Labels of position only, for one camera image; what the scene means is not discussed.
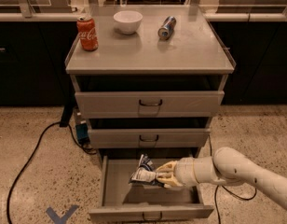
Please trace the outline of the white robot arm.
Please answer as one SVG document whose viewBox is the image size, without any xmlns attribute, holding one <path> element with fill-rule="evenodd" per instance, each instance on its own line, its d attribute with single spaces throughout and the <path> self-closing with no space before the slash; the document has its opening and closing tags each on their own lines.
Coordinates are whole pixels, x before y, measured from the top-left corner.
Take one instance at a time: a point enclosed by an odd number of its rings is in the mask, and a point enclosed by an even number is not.
<svg viewBox="0 0 287 224">
<path fill-rule="evenodd" d="M 287 211 L 287 178 L 260 167 L 231 147 L 221 147 L 210 157 L 169 161 L 157 168 L 156 179 L 169 187 L 247 183 Z"/>
</svg>

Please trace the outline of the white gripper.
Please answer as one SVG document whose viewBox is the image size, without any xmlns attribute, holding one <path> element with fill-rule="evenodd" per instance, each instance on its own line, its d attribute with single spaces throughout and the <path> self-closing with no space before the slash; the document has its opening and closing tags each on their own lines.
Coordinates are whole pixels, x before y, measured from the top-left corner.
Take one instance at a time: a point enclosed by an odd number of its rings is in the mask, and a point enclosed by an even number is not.
<svg viewBox="0 0 287 224">
<path fill-rule="evenodd" d="M 198 184 L 195 177 L 194 158 L 192 157 L 166 162 L 159 166 L 156 172 L 157 181 L 162 183 L 165 188 L 194 187 Z"/>
</svg>

